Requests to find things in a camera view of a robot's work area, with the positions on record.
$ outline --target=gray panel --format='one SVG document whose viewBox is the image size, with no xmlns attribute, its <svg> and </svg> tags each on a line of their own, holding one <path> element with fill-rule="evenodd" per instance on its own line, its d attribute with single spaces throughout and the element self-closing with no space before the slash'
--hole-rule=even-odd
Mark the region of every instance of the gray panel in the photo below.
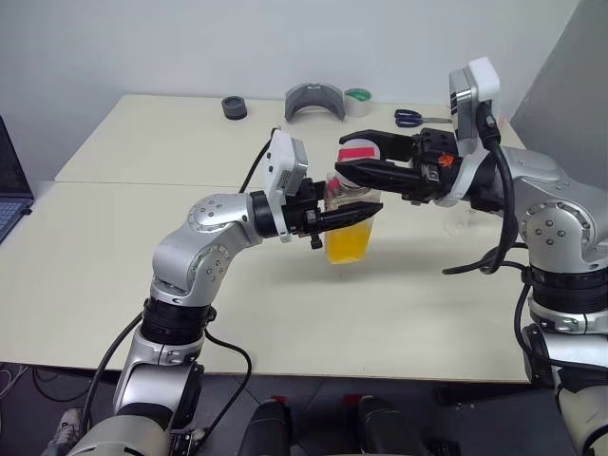
<svg viewBox="0 0 608 456">
<path fill-rule="evenodd" d="M 511 121 L 526 147 L 608 188 L 608 2 L 582 0 Z"/>
</svg>

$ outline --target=tape roll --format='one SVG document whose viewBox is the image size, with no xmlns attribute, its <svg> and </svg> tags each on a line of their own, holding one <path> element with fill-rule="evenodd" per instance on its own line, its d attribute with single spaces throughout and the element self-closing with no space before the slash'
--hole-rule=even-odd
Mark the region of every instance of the tape roll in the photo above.
<svg viewBox="0 0 608 456">
<path fill-rule="evenodd" d="M 350 117 L 363 117 L 371 111 L 371 92 L 365 88 L 349 88 L 344 92 L 344 105 Z"/>
</svg>

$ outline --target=gray floor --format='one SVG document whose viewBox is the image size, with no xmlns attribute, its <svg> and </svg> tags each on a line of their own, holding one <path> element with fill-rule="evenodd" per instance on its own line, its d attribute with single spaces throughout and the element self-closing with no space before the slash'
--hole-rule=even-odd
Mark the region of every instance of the gray floor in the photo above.
<svg viewBox="0 0 608 456">
<path fill-rule="evenodd" d="M 230 375 L 205 376 L 195 422 L 208 425 L 239 380 Z M 86 384 L 83 378 L 61 375 L 42 387 L 49 394 L 68 397 Z M 257 405 L 272 395 L 285 397 L 292 410 L 297 441 L 294 456 L 357 452 L 344 404 L 357 395 L 374 394 L 402 410 L 424 435 L 459 441 L 464 455 L 574 455 L 550 391 L 440 407 L 432 396 L 436 386 L 379 379 L 254 376 L 200 454 L 234 455 Z M 113 390 L 111 385 L 101 385 L 93 409 L 95 420 L 109 414 Z M 27 373 L 0 401 L 0 455 L 40 454 L 63 410 L 82 403 L 83 399 L 68 404 L 50 402 L 37 393 Z"/>
</svg>

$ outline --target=white table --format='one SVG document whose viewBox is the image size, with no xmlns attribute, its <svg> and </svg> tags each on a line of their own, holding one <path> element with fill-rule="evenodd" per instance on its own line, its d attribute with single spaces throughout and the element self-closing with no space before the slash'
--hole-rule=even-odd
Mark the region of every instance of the white table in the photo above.
<svg viewBox="0 0 608 456">
<path fill-rule="evenodd" d="M 148 296 L 156 244 L 219 190 L 235 188 L 55 183 L 0 244 L 0 359 L 95 367 Z M 440 273 L 493 246 L 500 221 L 476 214 L 458 228 L 463 207 L 384 202 L 365 261 L 332 266 L 297 238 L 239 254 L 212 333 L 245 348 L 260 373 L 524 380 L 511 329 L 519 274 Z M 209 343 L 200 360 L 208 371 L 243 370 Z"/>
<path fill-rule="evenodd" d="M 304 142 L 309 176 L 322 179 L 333 170 L 338 139 L 368 128 L 413 135 L 420 128 L 399 128 L 396 107 L 425 116 L 448 117 L 446 106 L 374 104 L 369 116 L 345 122 L 325 110 L 300 111 L 292 123 L 278 101 L 248 101 L 249 114 L 229 121 L 220 99 L 128 95 L 123 97 L 57 175 L 57 181 L 240 185 L 271 129 L 280 126 Z M 451 124 L 424 126 L 451 131 Z M 508 123 L 501 123 L 503 144 L 523 147 Z M 261 175 L 253 187 L 263 186 Z"/>
</svg>

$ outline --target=wall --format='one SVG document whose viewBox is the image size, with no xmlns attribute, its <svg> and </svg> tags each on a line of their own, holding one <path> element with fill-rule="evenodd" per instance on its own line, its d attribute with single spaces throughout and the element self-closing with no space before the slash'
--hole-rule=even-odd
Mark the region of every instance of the wall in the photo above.
<svg viewBox="0 0 608 456">
<path fill-rule="evenodd" d="M 513 117 L 528 148 L 608 189 L 608 1 L 582 0 Z"/>
<path fill-rule="evenodd" d="M 488 55 L 511 116 L 578 0 L 0 0 L 0 112 L 31 179 L 51 179 L 128 92 L 282 98 L 365 86 L 447 103 Z"/>
</svg>

